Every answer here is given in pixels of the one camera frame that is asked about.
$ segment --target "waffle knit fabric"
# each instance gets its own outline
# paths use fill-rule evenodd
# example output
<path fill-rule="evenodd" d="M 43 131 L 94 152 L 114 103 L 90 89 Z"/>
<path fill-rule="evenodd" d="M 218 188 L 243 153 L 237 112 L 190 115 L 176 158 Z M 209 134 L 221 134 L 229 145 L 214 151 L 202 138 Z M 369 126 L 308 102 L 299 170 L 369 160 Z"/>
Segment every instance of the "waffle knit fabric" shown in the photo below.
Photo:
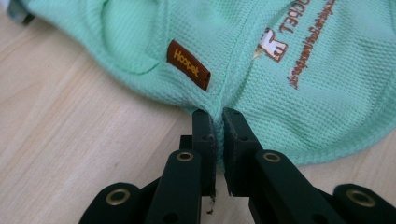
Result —
<path fill-rule="evenodd" d="M 396 125 L 394 0 L 22 2 L 136 92 L 207 111 L 220 146 L 224 107 L 296 164 L 366 149 Z M 172 40 L 210 71 L 206 91 L 167 62 Z"/>

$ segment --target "wood grain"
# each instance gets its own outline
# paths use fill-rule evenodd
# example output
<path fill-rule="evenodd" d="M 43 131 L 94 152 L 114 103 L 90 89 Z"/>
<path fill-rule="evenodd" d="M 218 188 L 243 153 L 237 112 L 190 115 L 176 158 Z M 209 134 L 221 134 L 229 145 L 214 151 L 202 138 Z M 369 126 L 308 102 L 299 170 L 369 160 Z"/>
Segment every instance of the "wood grain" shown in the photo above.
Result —
<path fill-rule="evenodd" d="M 74 40 L 41 20 L 0 15 L 1 223 L 78 223 L 104 187 L 159 177 L 191 117 L 123 87 Z M 396 132 L 338 161 L 300 167 L 327 192 L 343 183 L 396 205 Z M 213 215 L 202 223 L 253 223 L 248 200 L 227 195 L 218 173 Z"/>

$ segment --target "metal grommet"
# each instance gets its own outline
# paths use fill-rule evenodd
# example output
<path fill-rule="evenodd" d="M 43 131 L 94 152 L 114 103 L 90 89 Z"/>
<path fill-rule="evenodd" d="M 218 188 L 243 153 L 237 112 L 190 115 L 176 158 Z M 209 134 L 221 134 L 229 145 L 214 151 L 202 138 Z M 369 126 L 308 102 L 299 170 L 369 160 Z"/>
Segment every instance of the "metal grommet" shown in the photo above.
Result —
<path fill-rule="evenodd" d="M 192 155 L 190 152 L 180 152 L 177 154 L 177 159 L 179 161 L 191 161 L 192 158 L 194 158 L 194 155 Z"/>
<path fill-rule="evenodd" d="M 264 153 L 263 157 L 266 160 L 271 161 L 271 162 L 279 162 L 280 161 L 280 157 L 273 152 L 266 152 L 266 153 Z"/>
<path fill-rule="evenodd" d="M 376 205 L 375 199 L 358 190 L 358 189 L 349 189 L 346 191 L 346 196 L 354 203 L 364 206 L 364 207 L 374 207 Z"/>
<path fill-rule="evenodd" d="M 114 195 L 116 194 L 123 194 L 122 197 L 114 199 Z M 128 189 L 115 189 L 111 191 L 109 194 L 107 194 L 106 197 L 106 202 L 110 205 L 120 205 L 122 203 L 125 203 L 128 201 L 128 199 L 131 197 L 131 193 L 129 192 Z"/>

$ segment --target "wooden table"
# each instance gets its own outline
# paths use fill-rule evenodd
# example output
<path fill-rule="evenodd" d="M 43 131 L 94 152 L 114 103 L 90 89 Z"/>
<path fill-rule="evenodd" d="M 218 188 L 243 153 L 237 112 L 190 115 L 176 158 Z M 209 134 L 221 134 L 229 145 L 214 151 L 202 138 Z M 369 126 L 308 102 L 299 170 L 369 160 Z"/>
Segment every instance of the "wooden table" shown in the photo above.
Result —
<path fill-rule="evenodd" d="M 191 117 L 123 87 L 74 40 L 35 19 L 0 15 L 1 223 L 78 223 L 104 187 L 144 187 L 162 174 Z M 396 132 L 356 155 L 299 167 L 332 193 L 355 183 L 396 205 Z M 231 198 L 218 174 L 218 200 L 202 223 L 253 223 L 248 200 Z"/>

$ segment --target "white cartoon logo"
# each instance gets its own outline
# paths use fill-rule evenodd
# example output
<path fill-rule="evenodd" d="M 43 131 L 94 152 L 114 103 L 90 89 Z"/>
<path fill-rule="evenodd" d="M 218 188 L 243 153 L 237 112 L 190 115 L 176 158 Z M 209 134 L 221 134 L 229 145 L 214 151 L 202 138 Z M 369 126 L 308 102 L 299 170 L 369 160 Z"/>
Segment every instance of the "white cartoon logo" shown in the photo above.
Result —
<path fill-rule="evenodd" d="M 288 45 L 275 39 L 275 32 L 270 28 L 265 29 L 264 35 L 259 42 L 254 58 L 257 58 L 262 54 L 262 50 L 272 58 L 277 63 L 282 60 L 283 55 L 285 55 Z"/>

